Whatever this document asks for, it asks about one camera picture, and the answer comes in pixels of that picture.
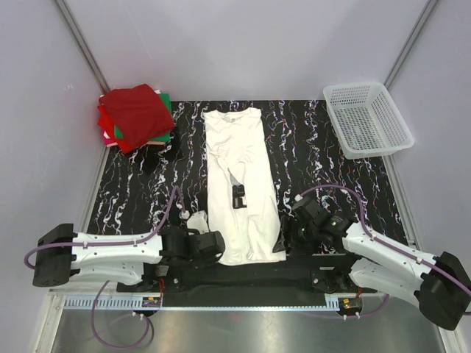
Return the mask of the white printed t-shirt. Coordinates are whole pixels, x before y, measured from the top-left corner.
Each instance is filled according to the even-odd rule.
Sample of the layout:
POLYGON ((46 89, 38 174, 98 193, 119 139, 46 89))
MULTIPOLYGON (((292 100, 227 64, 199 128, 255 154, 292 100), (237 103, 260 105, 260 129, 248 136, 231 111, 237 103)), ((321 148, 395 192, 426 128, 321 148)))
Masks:
POLYGON ((286 260, 271 166, 258 108, 204 113, 208 225, 221 233, 219 262, 236 266, 286 260))

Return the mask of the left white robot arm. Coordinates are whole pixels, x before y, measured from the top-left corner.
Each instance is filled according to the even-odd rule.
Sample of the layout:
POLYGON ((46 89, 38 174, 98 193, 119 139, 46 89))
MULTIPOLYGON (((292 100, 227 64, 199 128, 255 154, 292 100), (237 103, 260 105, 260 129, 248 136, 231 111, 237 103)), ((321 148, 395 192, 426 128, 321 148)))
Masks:
POLYGON ((32 284, 38 288, 110 281, 150 291, 159 281, 151 266, 201 268, 217 263, 224 252, 222 234, 209 230, 206 214, 197 212, 184 227, 137 235, 92 235, 60 224, 25 259, 35 258, 32 284))

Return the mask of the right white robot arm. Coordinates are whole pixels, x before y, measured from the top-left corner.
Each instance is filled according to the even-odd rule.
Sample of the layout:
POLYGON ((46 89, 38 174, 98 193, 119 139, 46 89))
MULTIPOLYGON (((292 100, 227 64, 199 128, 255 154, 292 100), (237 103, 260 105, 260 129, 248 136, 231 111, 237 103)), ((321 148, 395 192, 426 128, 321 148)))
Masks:
POLYGON ((308 196, 297 199, 293 212, 292 219, 281 219, 274 253, 308 255, 325 243, 354 260, 334 273, 342 291, 357 286, 402 299, 449 331, 468 314, 470 277, 455 255, 436 256, 389 240, 351 217, 328 212, 308 196))

